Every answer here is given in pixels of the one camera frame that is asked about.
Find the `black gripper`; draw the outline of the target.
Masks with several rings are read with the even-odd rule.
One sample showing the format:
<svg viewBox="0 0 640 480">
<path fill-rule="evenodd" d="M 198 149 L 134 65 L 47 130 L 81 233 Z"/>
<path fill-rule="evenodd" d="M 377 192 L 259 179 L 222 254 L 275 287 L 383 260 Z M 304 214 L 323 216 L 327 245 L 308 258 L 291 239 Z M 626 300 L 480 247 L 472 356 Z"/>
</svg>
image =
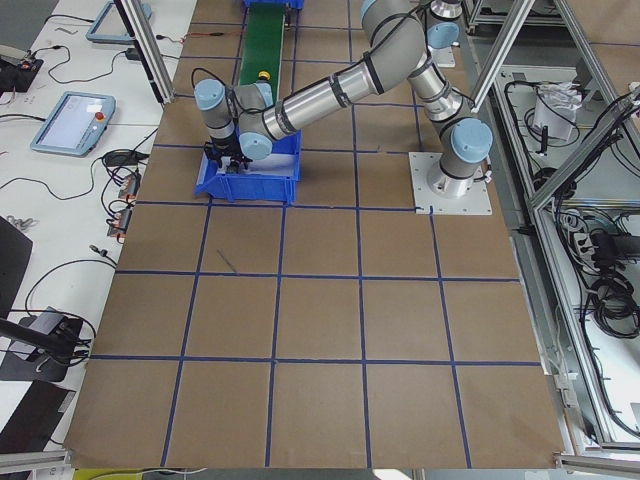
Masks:
<svg viewBox="0 0 640 480">
<path fill-rule="evenodd" d="M 205 157 L 209 161 L 213 161 L 218 169 L 223 168 L 225 173 L 226 167 L 231 160 L 237 160 L 241 163 L 240 171 L 248 170 L 249 164 L 252 162 L 238 147 L 231 144 L 206 142 L 203 149 Z"/>
</svg>

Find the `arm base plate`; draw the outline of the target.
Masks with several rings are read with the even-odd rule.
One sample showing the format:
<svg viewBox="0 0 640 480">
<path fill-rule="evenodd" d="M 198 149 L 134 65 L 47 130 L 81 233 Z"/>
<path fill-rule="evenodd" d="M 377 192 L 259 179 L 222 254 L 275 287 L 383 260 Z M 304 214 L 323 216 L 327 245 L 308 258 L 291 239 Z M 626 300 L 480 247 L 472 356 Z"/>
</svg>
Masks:
<svg viewBox="0 0 640 480">
<path fill-rule="evenodd" d="M 416 214 L 487 216 L 492 207 L 482 169 L 467 179 L 453 179 L 441 170 L 441 153 L 410 152 L 409 164 Z"/>
<path fill-rule="evenodd" d="M 434 62 L 439 68 L 454 68 L 456 66 L 454 51 L 452 46 L 441 49 L 429 48 L 434 58 Z"/>
</svg>

